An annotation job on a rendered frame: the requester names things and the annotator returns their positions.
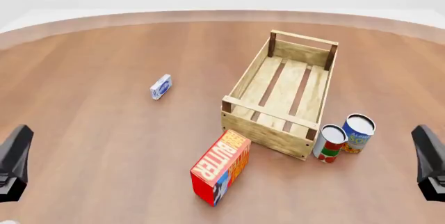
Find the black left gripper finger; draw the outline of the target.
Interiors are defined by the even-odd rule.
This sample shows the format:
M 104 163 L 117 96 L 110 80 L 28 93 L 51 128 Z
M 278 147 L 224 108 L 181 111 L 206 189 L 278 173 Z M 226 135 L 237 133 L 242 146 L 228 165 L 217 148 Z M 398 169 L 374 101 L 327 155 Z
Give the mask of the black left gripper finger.
M 0 174 L 28 182 L 28 158 L 34 132 L 28 125 L 19 125 L 0 145 Z

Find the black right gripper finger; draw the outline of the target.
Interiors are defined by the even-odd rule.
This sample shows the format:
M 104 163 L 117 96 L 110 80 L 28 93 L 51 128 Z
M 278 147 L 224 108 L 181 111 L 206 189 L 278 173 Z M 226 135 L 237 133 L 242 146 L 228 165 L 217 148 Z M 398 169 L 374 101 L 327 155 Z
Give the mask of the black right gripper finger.
M 418 125 L 411 135 L 417 157 L 417 182 L 445 176 L 445 144 L 426 125 Z

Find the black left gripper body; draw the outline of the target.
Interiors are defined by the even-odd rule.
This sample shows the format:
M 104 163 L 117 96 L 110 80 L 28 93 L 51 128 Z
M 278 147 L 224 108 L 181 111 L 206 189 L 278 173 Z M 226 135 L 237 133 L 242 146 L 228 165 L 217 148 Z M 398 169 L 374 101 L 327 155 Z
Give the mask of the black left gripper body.
M 28 182 L 28 175 L 23 173 L 19 177 L 9 177 L 0 173 L 0 202 L 17 202 Z

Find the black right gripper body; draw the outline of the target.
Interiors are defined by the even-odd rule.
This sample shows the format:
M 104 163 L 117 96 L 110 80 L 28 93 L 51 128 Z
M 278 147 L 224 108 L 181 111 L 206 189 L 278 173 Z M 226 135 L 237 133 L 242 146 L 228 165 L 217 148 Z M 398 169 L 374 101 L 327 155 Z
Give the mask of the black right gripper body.
M 445 175 L 426 177 L 418 186 L 427 201 L 445 201 Z

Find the tomato sauce tin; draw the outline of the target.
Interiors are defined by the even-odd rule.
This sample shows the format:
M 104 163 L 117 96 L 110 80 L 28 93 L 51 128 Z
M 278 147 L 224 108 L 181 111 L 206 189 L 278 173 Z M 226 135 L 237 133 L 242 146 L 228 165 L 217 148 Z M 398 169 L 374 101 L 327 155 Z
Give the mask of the tomato sauce tin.
M 323 163 L 333 163 L 347 140 L 345 131 L 338 125 L 324 125 L 318 134 L 312 153 Z

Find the wooden slat tray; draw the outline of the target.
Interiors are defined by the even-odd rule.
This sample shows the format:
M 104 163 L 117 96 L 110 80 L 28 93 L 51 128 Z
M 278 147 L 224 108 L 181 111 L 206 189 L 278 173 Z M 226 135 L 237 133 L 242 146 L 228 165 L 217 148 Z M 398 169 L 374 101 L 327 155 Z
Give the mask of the wooden slat tray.
M 232 91 L 221 125 L 306 160 L 321 132 L 338 42 L 272 30 Z

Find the blue soup tin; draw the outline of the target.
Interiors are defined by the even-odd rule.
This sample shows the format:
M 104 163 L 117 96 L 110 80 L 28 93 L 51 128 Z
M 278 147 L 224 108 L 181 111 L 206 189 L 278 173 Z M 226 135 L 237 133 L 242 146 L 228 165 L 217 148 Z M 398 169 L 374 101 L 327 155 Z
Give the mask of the blue soup tin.
M 350 114 L 342 126 L 347 135 L 343 150 L 352 154 L 361 152 L 368 140 L 374 135 L 375 128 L 374 121 L 366 115 Z

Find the small white blue box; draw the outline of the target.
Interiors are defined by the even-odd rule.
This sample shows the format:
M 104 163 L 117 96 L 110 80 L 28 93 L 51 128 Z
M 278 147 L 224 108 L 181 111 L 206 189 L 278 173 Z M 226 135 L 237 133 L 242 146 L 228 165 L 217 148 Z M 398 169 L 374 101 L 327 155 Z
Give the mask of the small white blue box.
M 172 77 L 163 75 L 153 86 L 150 87 L 152 99 L 159 100 L 172 87 Z

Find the red butter box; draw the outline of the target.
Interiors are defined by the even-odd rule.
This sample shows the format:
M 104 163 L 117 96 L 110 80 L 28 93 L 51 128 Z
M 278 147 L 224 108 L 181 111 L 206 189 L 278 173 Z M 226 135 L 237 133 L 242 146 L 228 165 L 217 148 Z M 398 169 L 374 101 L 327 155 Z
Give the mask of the red butter box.
M 248 164 L 251 140 L 228 129 L 190 169 L 195 194 L 215 207 Z

